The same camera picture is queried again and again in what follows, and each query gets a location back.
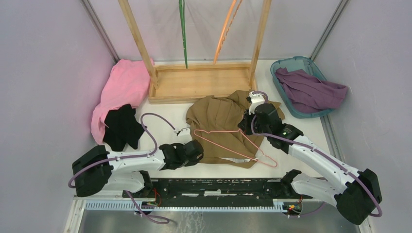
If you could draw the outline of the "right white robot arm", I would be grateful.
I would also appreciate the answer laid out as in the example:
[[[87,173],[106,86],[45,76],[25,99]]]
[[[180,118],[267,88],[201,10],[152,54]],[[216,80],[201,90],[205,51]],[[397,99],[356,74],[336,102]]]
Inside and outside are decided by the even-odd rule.
[[[383,215],[376,173],[370,169],[360,171],[327,154],[301,130],[283,123],[272,104],[263,103],[245,110],[238,127],[247,135],[266,137],[274,148],[304,162],[323,176],[318,179],[291,170],[280,186],[283,196],[293,198],[300,194],[318,199],[334,206],[355,225],[361,225],[369,216]]]

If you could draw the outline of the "tan brown pleated skirt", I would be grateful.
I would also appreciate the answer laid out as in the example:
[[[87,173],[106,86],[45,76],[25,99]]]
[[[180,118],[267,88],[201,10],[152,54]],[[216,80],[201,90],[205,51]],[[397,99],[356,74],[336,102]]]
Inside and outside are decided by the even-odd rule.
[[[201,163],[242,168],[251,168],[256,163],[278,166],[260,149],[263,136],[244,135],[238,128],[250,106],[248,95],[249,91],[238,90],[228,97],[207,96],[189,107],[186,122],[192,138],[204,149]]]

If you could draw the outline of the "orange wavy hanger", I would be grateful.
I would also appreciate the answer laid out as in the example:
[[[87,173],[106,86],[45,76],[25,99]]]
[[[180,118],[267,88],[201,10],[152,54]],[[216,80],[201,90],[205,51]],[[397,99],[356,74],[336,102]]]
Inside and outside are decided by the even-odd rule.
[[[230,28],[233,24],[233,21],[234,21],[236,15],[237,15],[237,12],[238,12],[242,2],[243,2],[243,0],[233,0],[230,7],[229,7],[229,10],[227,12],[226,18],[225,18],[224,23],[223,23],[223,27],[222,27],[221,34],[220,34],[220,37],[219,37],[219,40],[218,40],[218,44],[217,44],[216,49],[215,49],[214,58],[213,58],[213,62],[212,62],[213,64],[216,64],[217,61],[218,61],[220,51],[223,47],[223,44],[224,44],[224,42],[227,38],[229,30],[230,30]]]

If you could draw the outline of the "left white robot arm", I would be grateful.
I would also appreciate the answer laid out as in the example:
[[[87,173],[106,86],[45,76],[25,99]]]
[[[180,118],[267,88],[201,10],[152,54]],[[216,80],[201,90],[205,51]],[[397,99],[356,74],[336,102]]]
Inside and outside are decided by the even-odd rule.
[[[204,149],[197,140],[133,152],[107,151],[98,145],[72,163],[73,177],[68,186],[75,189],[78,197],[101,191],[129,191],[145,198],[153,191],[150,171],[194,166],[203,155]]]

